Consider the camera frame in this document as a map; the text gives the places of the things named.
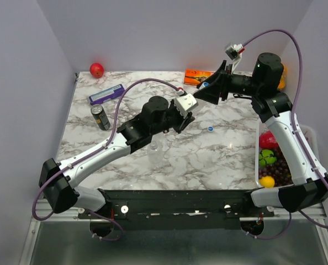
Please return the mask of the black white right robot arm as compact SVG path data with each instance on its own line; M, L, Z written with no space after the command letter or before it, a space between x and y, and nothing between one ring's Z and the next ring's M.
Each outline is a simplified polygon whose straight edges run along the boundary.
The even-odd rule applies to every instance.
M278 90L284 67L281 58L264 52L257 58L252 76L234 74L231 66L222 62L218 70L197 85L194 97L218 104L228 94L251 100L262 123L271 131L286 159L292 185L260 188L248 193L241 203L242 212L254 216L261 207L284 208L293 213L323 202L328 198L328 173L313 154L305 136L292 116L292 103Z

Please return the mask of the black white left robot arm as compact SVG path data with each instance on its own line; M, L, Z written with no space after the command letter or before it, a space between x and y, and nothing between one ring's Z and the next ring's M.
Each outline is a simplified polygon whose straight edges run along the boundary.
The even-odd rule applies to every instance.
M77 206L91 210L98 218L106 217L110 205L104 192L81 187L81 182L112 161L150 144L156 134L167 133L170 129L181 133L194 120L192 111L197 106L192 94L170 102L160 96L151 97L138 115L123 123L101 143L61 162L53 158L46 160L39 186L53 213L63 213Z

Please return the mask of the clear plastic bottle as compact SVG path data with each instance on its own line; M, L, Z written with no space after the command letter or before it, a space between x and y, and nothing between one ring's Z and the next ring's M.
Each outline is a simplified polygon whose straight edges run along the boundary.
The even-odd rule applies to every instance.
M192 106L190 108L190 111L193 114L197 114L202 109L202 103L200 102L200 99L197 99L192 94Z
M152 140L147 146L147 158L151 168L157 169L162 166L163 163L163 146L160 140Z

